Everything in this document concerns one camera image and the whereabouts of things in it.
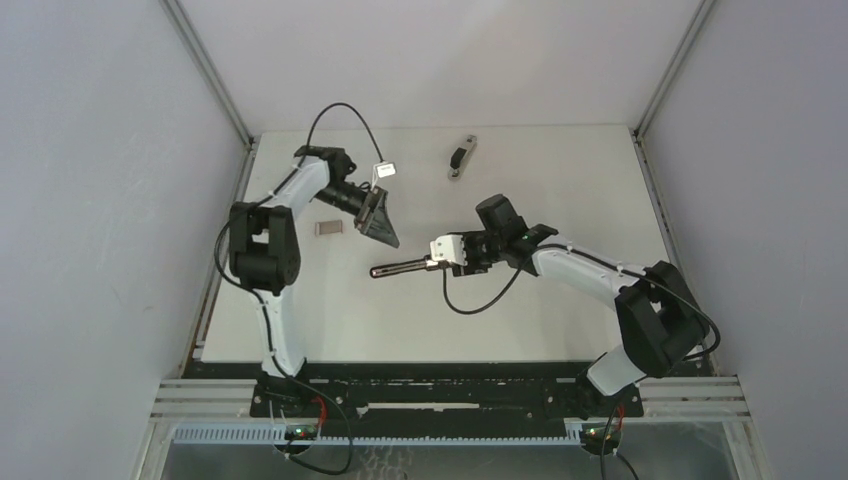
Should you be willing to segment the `black stapler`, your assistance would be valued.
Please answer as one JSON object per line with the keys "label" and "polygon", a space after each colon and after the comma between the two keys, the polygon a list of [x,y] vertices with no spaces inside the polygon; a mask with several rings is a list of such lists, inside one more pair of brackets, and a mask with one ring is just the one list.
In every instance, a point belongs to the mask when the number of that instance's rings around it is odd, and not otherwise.
{"label": "black stapler", "polygon": [[436,270],[443,270],[448,266],[449,263],[447,262],[436,261],[431,259],[429,256],[425,256],[420,259],[371,267],[369,270],[369,276],[372,279],[381,279],[417,271],[431,272]]}

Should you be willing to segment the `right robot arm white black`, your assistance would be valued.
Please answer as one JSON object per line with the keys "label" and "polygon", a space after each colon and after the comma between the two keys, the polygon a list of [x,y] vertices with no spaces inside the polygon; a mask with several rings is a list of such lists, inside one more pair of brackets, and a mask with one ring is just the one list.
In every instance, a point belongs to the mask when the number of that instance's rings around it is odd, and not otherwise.
{"label": "right robot arm white black", "polygon": [[720,336],[671,263],[640,266],[578,247],[550,226],[528,226],[502,194],[482,201],[476,213],[481,229],[431,241],[431,258],[444,274],[481,274],[503,262],[516,275],[568,285],[615,313],[620,345],[577,378],[579,406],[587,414],[605,415],[626,387],[662,378],[677,364],[710,354],[698,346]]}

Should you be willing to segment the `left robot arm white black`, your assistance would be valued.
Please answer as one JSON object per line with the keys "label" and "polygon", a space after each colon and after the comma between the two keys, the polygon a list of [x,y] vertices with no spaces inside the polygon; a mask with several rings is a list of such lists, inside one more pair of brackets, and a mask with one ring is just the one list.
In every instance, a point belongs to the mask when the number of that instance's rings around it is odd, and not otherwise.
{"label": "left robot arm white black", "polygon": [[279,378],[295,377],[306,362],[293,285],[301,268],[296,220],[317,199],[354,217],[362,235],[392,248],[400,240],[387,211],[389,192],[363,189],[347,176],[357,165],[342,148],[301,146],[289,173],[254,202],[231,206],[227,281],[254,301],[265,352],[262,370]]}

